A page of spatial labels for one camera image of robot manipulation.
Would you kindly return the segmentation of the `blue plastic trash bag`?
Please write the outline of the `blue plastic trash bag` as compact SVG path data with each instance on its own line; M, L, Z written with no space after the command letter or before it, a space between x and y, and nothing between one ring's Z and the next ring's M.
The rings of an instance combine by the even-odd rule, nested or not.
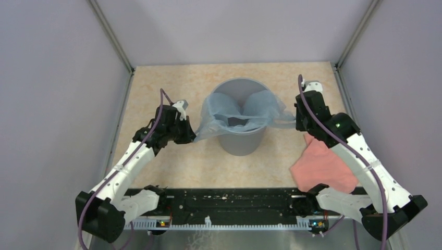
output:
M253 93L243 106L231 96L213 93L203 102L195 142L226 134L246 134L261 128L294 129L296 117L269 90Z

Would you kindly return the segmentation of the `grey plastic trash bin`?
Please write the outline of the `grey plastic trash bin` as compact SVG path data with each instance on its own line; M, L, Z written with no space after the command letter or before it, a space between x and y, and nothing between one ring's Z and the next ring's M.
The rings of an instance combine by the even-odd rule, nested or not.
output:
M269 90L263 83L249 78L235 78L218 85L213 93L231 96L243 106L245 99L253 93ZM217 136L221 147L234 156L246 156L254 152L262 141L266 128L246 134L226 134Z

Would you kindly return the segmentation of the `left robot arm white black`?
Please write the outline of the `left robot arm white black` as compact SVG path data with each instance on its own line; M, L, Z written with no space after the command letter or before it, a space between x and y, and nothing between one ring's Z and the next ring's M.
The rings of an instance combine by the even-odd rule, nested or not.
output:
M195 139L189 117L188 103L179 100L172 105L160 105L146 127L133 136L123 157L111 172L89 192L80 192L76 199L78 229L109 243L115 242L125 225L151 211L161 215L167 209L162 190L150 186L125 198L140 171L153 160L168 142L189 144Z

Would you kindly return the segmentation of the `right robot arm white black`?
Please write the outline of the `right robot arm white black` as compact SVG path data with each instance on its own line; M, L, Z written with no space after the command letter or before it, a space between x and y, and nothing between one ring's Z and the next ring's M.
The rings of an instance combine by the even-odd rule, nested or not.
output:
M389 174L349 115L330 113L321 92L301 92L294 106L297 130L325 143L345 162L366 192L356 195L320 183L308 191L305 206L309 213L337 212L362 224L373 238L386 241L428 206L422 195L412 195Z

